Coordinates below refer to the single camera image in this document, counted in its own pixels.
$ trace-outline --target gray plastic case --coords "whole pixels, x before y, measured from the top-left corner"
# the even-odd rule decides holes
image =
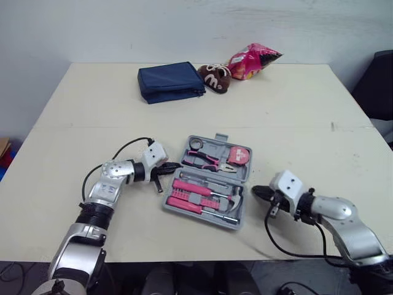
[[[244,208],[244,199],[245,199],[245,189],[243,186],[243,183],[247,181],[249,174],[250,174],[250,169],[251,169],[251,161],[252,161],[252,151],[249,147],[241,146],[239,144],[231,144],[228,143],[228,136],[224,134],[217,133],[215,139],[210,139],[210,138],[204,138],[196,135],[189,136],[187,138],[187,142],[185,144],[185,149],[182,153],[182,157],[180,159],[180,163],[184,160],[187,159],[188,161],[191,161],[196,164],[204,164],[206,161],[203,159],[199,159],[197,157],[193,156],[188,156],[187,151],[190,150],[189,146],[189,141],[192,138],[199,138],[203,142],[203,147],[199,149],[198,151],[204,152],[205,154],[211,155],[215,158],[220,159],[220,163],[226,163],[230,148],[234,146],[240,146],[242,148],[245,148],[249,151],[249,161],[248,163],[242,165],[242,166],[237,166],[237,165],[232,165],[237,168],[236,173],[229,173],[225,171],[219,170],[218,172],[213,172],[207,169],[199,169],[196,167],[191,167],[187,165],[183,165],[182,168],[179,168],[175,171],[174,178],[171,182],[173,184],[175,179],[180,179],[180,175],[183,176],[181,181],[185,181],[191,184],[196,184],[199,186],[204,186],[209,189],[211,189],[214,192],[217,192],[219,194],[223,195],[232,195],[234,192],[235,187],[240,187],[239,194],[241,196],[241,202],[238,205],[238,207],[233,210],[233,211],[228,211],[230,210],[230,201],[228,201],[225,198],[222,197],[215,197],[215,196],[210,196],[210,197],[202,197],[199,194],[196,193],[190,193],[189,195],[189,202],[194,203],[196,205],[199,205],[201,202],[201,199],[208,199],[208,200],[215,200],[219,202],[219,209],[211,209],[208,207],[203,207],[205,211],[211,211],[213,213],[221,214],[228,216],[230,218],[235,218],[239,220],[239,223],[237,224],[232,224],[229,223],[228,221],[224,221],[216,216],[213,216],[208,213],[194,213],[192,211],[187,211],[183,210],[181,208],[177,208],[175,206],[171,206],[167,204],[168,198],[172,195],[173,193],[173,187],[172,185],[166,190],[164,198],[163,198],[163,207],[166,210],[174,211],[176,213],[180,214],[185,214],[188,216],[192,216],[194,218],[198,218],[200,220],[204,220],[213,224],[217,224],[218,226],[226,227],[229,229],[240,229],[243,225],[243,208]]]

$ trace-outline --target pink handle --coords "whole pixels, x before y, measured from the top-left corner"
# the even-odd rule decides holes
[[[204,207],[209,207],[218,210],[220,208],[220,203],[217,201],[211,201],[207,199],[202,199],[201,205]]]
[[[184,200],[184,201],[188,201],[189,198],[190,198],[190,193],[173,190],[172,194],[171,194],[171,197],[174,197],[174,198],[177,198],[177,199],[181,199],[181,200]],[[210,207],[210,208],[213,208],[213,209],[216,209],[216,210],[218,210],[220,208],[220,203],[219,202],[212,201],[212,200],[207,200],[207,199],[203,199],[203,198],[201,198],[200,205],[204,206],[204,207]]]
[[[171,205],[171,206],[176,207],[176,208],[180,208],[180,209],[183,209],[183,210],[187,210],[187,211],[195,212],[195,213],[198,213],[198,214],[202,214],[202,207],[201,206],[195,205],[195,204],[187,202],[187,201],[183,201],[181,199],[177,199],[177,198],[174,198],[174,197],[169,197],[168,201],[166,201],[166,203],[168,205]]]
[[[181,191],[175,191],[175,190],[173,190],[173,191],[172,191],[172,194],[171,194],[171,197],[174,197],[174,198],[178,198],[178,199],[181,199],[181,200],[188,201],[188,200],[189,200],[189,197],[190,197],[190,193],[189,193],[189,192],[181,192]]]
[[[218,165],[220,163],[220,159],[212,157],[211,155],[207,155],[204,152],[197,152],[197,151],[188,151],[187,155],[194,155],[195,157],[206,158],[210,160],[214,165]]]
[[[211,190],[206,187],[197,186],[196,184],[192,184],[192,183],[185,183],[184,181],[178,179],[175,179],[172,186],[175,189],[183,189],[185,191],[195,192],[197,194],[204,195],[204,196],[211,195]]]

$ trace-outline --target white tabletop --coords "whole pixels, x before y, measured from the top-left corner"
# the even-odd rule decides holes
[[[140,136],[161,142],[177,161],[189,135],[253,150],[245,223],[230,231],[161,208],[153,184],[125,188],[105,244],[108,262],[288,259],[263,227],[268,204],[250,189],[290,169],[316,194],[354,202],[362,220],[393,251],[393,153],[326,65],[271,65],[228,93],[148,105],[137,64],[73,64],[0,183],[0,260],[50,261],[76,220],[87,172]],[[121,156],[137,159],[145,145]],[[98,179],[94,174],[88,187]],[[171,177],[162,177],[167,187]],[[277,241],[322,253],[314,227],[282,212]],[[337,254],[330,234],[329,253]]]

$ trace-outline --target pliers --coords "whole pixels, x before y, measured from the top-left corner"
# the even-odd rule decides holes
[[[194,156],[196,158],[200,158],[205,160],[209,164],[195,164],[192,162],[189,162],[187,160],[183,160],[182,164],[191,166],[191,167],[196,167],[199,169],[207,169],[212,172],[218,172],[219,170],[224,171],[224,172],[229,172],[229,173],[236,173],[237,169],[229,164],[226,163],[220,163],[220,159],[212,157],[211,155],[207,155],[204,152],[198,152],[198,151],[187,151],[187,155]]]

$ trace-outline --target chocolate cookie plush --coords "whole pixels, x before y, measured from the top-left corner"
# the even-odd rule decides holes
[[[231,83],[231,72],[223,65],[204,65],[198,69],[204,84],[211,90],[223,94]]]

